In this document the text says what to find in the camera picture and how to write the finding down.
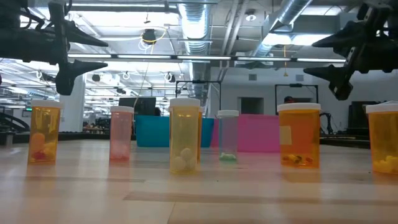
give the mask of black frame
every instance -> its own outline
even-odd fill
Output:
[[[221,81],[176,81],[175,82],[175,97],[178,98],[178,84],[179,83],[192,83],[192,84],[206,84],[206,83],[218,83],[218,85],[220,86],[220,95],[219,95],[219,106],[220,106],[220,110],[221,110]]]
[[[309,86],[309,87],[315,87],[315,91],[317,93],[317,103],[319,103],[319,91],[318,91],[318,85],[304,85],[304,84],[276,84],[275,85],[275,115],[278,115],[278,110],[277,110],[277,90],[278,86],[289,86],[291,88],[301,88],[304,86]]]

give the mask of air duct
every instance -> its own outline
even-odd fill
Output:
[[[181,14],[181,26],[184,38],[193,40],[207,39],[209,35],[210,7],[207,4],[179,4]],[[188,41],[185,49],[189,55],[209,54],[210,44],[208,42]],[[190,63],[191,80],[210,80],[209,63]],[[200,85],[193,85],[195,98],[206,97]]]
[[[280,9],[276,12],[276,19],[270,19],[270,16],[266,19],[266,23],[272,23],[271,25],[268,24],[267,30],[264,31],[266,35],[268,35],[270,31],[283,26],[291,26],[311,2],[312,0],[283,0]],[[263,40],[252,52],[251,56],[265,57],[272,48],[273,45],[266,44]]]

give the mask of wooden table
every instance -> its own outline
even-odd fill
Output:
[[[133,148],[110,164],[109,141],[64,141],[55,166],[0,149],[0,223],[398,223],[398,177],[373,174],[366,149],[323,146],[320,170],[202,149],[198,174],[176,176],[168,149]]]

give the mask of ceiling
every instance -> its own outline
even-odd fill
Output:
[[[175,13],[164,12],[131,12],[128,7],[123,12],[114,12],[111,10],[112,4],[104,3],[104,8],[96,11],[95,7],[91,7],[91,3],[99,3],[94,0],[76,0],[76,6],[85,5],[84,7],[72,8],[67,19],[76,22],[77,26],[93,37],[101,39],[109,43],[109,47],[91,47],[81,44],[72,44],[69,51],[70,54],[165,54],[165,55],[183,55],[186,54],[184,33],[182,32],[180,16]],[[122,1],[111,1],[115,6]],[[145,2],[151,1],[133,1],[123,0],[123,4],[143,5]],[[217,4],[209,4],[211,7],[211,36],[208,40],[210,43],[210,54],[219,55],[223,46],[224,35],[227,31],[227,24],[231,18],[232,1],[210,0],[208,2],[217,2]],[[255,9],[254,21],[243,19],[238,32],[238,40],[235,41],[232,53],[250,52],[256,48],[258,43],[263,39],[263,23],[268,14],[276,12],[279,9],[280,2],[278,0],[250,1],[247,9]],[[300,17],[316,15],[328,16],[334,18],[343,11],[355,11],[356,6],[361,1],[321,1],[314,0],[309,7],[304,10]],[[49,20],[49,12],[46,7],[46,1],[38,1],[36,5],[30,7],[31,13],[43,19]],[[21,17],[21,27],[27,24],[27,19]],[[155,29],[156,37],[159,39],[154,46],[142,44],[141,34],[145,29]],[[330,49],[314,49],[310,46],[289,44],[285,47],[273,47],[271,53],[275,57],[316,57],[316,58],[339,58]],[[89,72],[86,74],[86,110],[95,111],[98,108],[109,108],[117,102],[109,100],[109,98],[117,99],[124,96],[156,96],[158,97],[157,106],[167,108],[169,106],[167,99],[173,98],[175,95],[175,84],[169,83],[165,75],[170,73],[175,75],[176,80],[191,80],[189,71],[189,62],[132,62],[132,61],[106,61],[108,67],[100,70]],[[256,73],[264,73],[266,71],[279,70],[283,71],[284,63],[275,63],[273,69],[256,69]],[[295,65],[296,67],[308,66],[305,64]],[[217,73],[218,68],[213,67],[212,73]],[[15,105],[21,104],[21,101],[14,101],[14,98],[53,98],[58,99],[59,96],[52,88],[53,83],[47,83],[38,77],[45,73],[55,76],[58,72],[57,66],[52,66],[42,62],[24,63],[20,60],[0,59],[0,72],[2,76],[2,85],[32,85],[32,87],[14,87],[2,88],[0,97],[9,98],[3,101],[3,104]],[[227,75],[239,76],[239,74],[247,75],[249,70],[244,68],[230,68]],[[100,75],[101,81],[94,82],[92,76]],[[234,79],[226,79],[226,82],[234,82]],[[116,92],[116,89],[100,88],[101,86],[118,86],[126,91],[126,94]],[[192,87],[187,85],[187,90],[182,90],[181,97],[188,97]]]

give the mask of white wall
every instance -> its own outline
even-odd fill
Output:
[[[352,101],[390,101],[398,100],[398,72],[386,74],[382,71],[373,71],[369,74],[355,73],[351,79],[354,86],[350,97],[346,101],[338,101],[328,89],[328,82],[319,78],[305,77],[306,84],[319,85],[319,102],[323,111],[331,113],[334,123],[339,130],[348,126],[348,106]],[[286,96],[314,98],[314,94],[307,88],[278,87],[277,104],[283,103]],[[274,84],[271,85],[239,85],[224,83],[222,86],[222,110],[238,110],[239,97],[260,97],[264,99],[264,114],[275,114]],[[218,111],[218,97],[212,89],[209,92],[208,117],[214,118]]]
[[[22,112],[23,110],[18,110],[18,109],[14,109],[14,112],[12,113],[12,115],[16,118],[19,118],[21,120],[23,120],[24,122],[26,122],[29,127],[30,127],[30,118],[23,118],[22,117]]]

